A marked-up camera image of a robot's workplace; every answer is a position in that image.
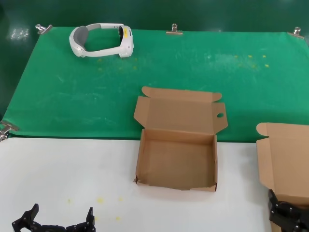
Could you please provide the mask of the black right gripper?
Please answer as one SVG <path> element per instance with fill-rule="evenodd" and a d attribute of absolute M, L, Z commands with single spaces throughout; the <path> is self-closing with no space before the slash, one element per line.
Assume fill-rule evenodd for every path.
<path fill-rule="evenodd" d="M 272 189 L 268 191 L 269 220 L 275 224 L 285 224 L 282 232 L 308 232 L 309 210 L 279 201 Z"/>

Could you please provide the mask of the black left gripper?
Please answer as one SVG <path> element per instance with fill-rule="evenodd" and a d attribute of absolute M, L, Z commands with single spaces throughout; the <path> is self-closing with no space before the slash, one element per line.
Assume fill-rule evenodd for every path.
<path fill-rule="evenodd" d="M 67 228 L 58 225 L 40 225 L 34 221 L 39 211 L 39 205 L 34 206 L 25 211 L 21 218 L 12 223 L 14 232 L 21 232 L 22 228 L 26 228 L 32 232 L 96 232 L 95 217 L 93 215 L 93 207 L 90 207 L 83 223 L 68 226 Z"/>

